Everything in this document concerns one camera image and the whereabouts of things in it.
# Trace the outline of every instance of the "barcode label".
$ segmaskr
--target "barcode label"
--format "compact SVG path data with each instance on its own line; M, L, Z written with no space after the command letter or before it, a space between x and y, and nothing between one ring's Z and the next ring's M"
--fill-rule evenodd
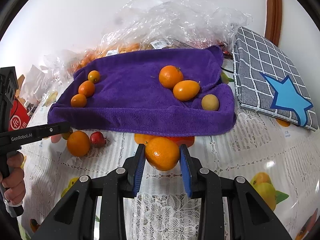
M118 49L108 50L106 57L112 56L112 55L117 55L117 54L118 54Z
M171 47L170 43L167 42L166 40L156 40L156 41L150 42L150 44L155 49L163 49L165 47Z

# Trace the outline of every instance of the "blue star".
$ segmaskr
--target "blue star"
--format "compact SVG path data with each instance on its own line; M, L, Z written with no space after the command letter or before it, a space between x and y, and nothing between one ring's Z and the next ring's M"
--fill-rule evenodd
M305 126L308 122L307 110L312 108L313 104L298 93L290 77L286 76L280 82L273 77L260 74L275 91L270 108L294 111L298 118L298 125Z

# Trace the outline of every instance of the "grid pattern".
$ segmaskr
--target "grid pattern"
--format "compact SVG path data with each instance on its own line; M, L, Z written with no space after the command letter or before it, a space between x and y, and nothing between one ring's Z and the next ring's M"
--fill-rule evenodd
M260 74L267 74L279 81L289 76L298 93L311 101L292 61L270 41L243 27L240 27L236 34L232 54L236 96L240 106L297 124L298 119L294 112L270 108L275 91ZM307 111L307 118L306 128L317 130L314 108Z

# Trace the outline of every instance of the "wooden trim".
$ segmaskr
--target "wooden trim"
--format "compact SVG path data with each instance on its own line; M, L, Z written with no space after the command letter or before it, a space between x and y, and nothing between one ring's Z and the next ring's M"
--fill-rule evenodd
M279 45L282 24L282 0L267 0L267 21L264 37Z

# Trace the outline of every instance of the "white wall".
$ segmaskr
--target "white wall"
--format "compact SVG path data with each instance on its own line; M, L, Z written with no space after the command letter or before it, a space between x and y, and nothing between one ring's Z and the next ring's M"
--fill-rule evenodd
M283 0L279 48L297 67L320 120L320 31L297 0Z
M43 64L43 55L96 46L108 20L127 1L29 0L0 41L0 66L14 65L19 76L32 64ZM217 1L251 14L253 23L249 27L264 34L266 0Z

